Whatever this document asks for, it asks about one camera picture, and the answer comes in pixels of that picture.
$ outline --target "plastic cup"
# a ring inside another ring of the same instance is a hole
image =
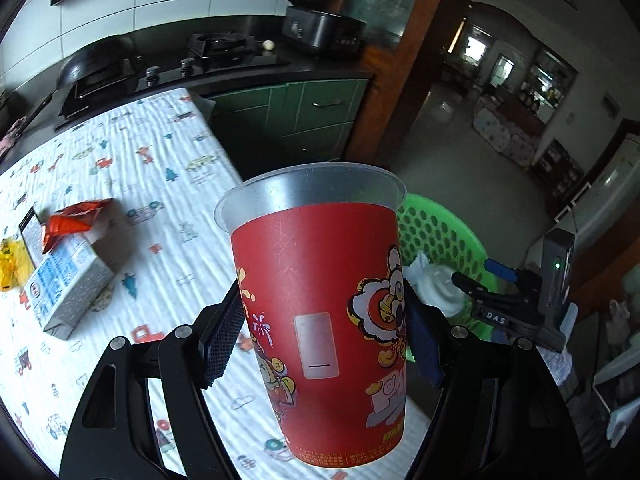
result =
[[[303,462],[357,466],[402,438],[405,193],[388,171],[328,162],[258,176],[216,207],[273,411]]]

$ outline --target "blue handle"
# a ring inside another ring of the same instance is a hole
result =
[[[484,261],[484,270],[498,276],[498,278],[502,278],[507,282],[515,283],[518,281],[518,275],[515,270],[510,267],[504,266],[503,264],[496,262],[495,260],[485,260]]]

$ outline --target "yellow package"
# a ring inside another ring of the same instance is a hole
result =
[[[0,290],[6,292],[24,286],[35,267],[22,236],[5,238],[0,243]]]

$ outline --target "orange wrapper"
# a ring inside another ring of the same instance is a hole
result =
[[[48,253],[65,235],[89,231],[103,207],[111,198],[88,200],[65,207],[51,215],[44,228],[42,253]]]

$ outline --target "white tablecloth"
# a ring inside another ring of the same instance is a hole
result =
[[[42,333],[20,290],[0,294],[0,396],[54,472],[108,342],[117,335],[132,342],[160,338],[225,295],[236,276],[228,235],[215,225],[213,211],[239,180],[185,89],[97,116],[0,175],[4,235],[17,231],[32,205],[46,216],[82,200],[116,199],[102,221],[118,243],[95,245],[116,277],[67,341]],[[234,349],[225,376],[205,398],[230,457],[248,479],[404,478],[428,425],[408,400],[401,444],[383,459],[340,472],[290,454],[252,350]],[[150,381],[150,400],[164,463],[184,473],[158,380]]]

